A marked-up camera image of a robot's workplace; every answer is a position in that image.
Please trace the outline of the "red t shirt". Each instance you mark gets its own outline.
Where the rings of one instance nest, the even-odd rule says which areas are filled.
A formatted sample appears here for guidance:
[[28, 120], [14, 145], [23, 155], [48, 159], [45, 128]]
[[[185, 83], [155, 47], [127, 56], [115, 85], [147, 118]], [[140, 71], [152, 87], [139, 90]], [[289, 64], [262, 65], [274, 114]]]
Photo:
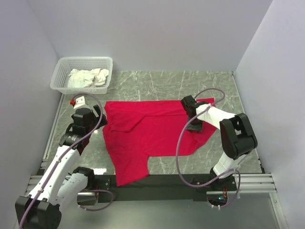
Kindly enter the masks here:
[[108, 101], [103, 137], [123, 186], [149, 175], [148, 159], [174, 156], [187, 114], [179, 100]]

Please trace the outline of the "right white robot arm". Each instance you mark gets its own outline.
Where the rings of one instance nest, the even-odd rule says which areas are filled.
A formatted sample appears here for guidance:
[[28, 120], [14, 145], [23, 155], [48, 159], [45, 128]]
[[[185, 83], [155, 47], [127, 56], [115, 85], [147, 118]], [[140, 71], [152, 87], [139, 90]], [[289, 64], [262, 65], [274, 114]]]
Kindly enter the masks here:
[[[214, 107], [215, 102], [212, 104], [205, 101], [198, 102], [191, 95], [184, 97], [181, 100], [181, 104], [187, 114], [188, 122], [180, 133], [176, 147], [175, 161], [178, 175], [182, 182], [190, 187], [200, 188], [210, 185], [212, 189], [220, 190], [232, 175], [237, 172], [236, 168], [240, 162], [257, 148], [257, 138], [249, 118], [244, 113], [233, 114], [218, 109]], [[208, 123], [220, 130], [224, 152], [211, 169], [209, 181], [196, 185], [187, 182], [182, 176], [178, 155], [185, 130], [200, 132], [202, 131], [203, 123]]]

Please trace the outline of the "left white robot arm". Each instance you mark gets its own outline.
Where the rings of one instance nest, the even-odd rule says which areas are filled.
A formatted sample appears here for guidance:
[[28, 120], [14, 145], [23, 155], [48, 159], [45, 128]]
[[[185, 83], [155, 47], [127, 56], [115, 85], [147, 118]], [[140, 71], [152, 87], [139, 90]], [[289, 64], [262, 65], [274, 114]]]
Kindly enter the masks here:
[[94, 171], [78, 167], [66, 176], [90, 141], [91, 134], [107, 124], [100, 105], [93, 109], [74, 105], [73, 122], [61, 137], [57, 153], [41, 180], [27, 196], [20, 196], [15, 209], [21, 229], [56, 229], [62, 213], [80, 192], [100, 193]]

